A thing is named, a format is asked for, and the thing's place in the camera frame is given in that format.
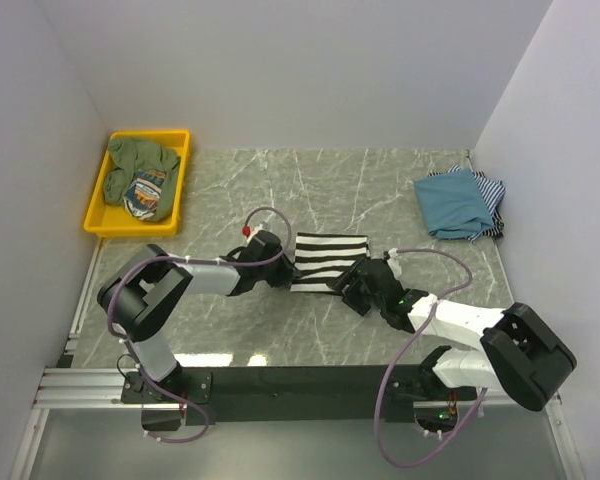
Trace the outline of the black white striped top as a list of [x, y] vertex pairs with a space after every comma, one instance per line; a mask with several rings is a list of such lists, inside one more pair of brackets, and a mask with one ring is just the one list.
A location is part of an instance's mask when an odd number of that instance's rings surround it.
[[290, 286], [292, 293], [337, 295], [328, 283], [350, 269], [361, 258], [370, 257], [366, 235], [298, 232], [294, 267], [299, 272]]

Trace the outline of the teal tank top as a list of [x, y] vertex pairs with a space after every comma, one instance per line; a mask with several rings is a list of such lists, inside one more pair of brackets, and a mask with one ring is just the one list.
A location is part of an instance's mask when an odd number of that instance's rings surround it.
[[437, 239], [469, 238], [494, 226], [474, 175], [466, 169], [417, 180], [414, 190], [426, 230]]

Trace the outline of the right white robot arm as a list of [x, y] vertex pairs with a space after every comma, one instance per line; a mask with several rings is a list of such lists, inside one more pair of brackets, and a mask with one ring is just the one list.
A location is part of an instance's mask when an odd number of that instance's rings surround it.
[[412, 382], [421, 398], [487, 388], [540, 411], [575, 370], [575, 355], [528, 305], [485, 308], [441, 299], [403, 287], [397, 270], [392, 259], [363, 258], [327, 285], [359, 315], [376, 309], [394, 329], [444, 340]]

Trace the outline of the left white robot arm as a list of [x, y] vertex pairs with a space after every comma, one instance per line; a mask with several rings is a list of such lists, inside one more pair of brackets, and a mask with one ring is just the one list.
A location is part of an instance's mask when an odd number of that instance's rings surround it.
[[260, 281], [287, 288], [298, 277], [279, 237], [258, 230], [229, 254], [195, 263], [148, 244], [100, 288], [97, 302], [113, 311], [111, 329], [130, 341], [146, 392], [166, 402], [179, 392], [182, 366], [161, 330], [184, 294], [239, 296]]

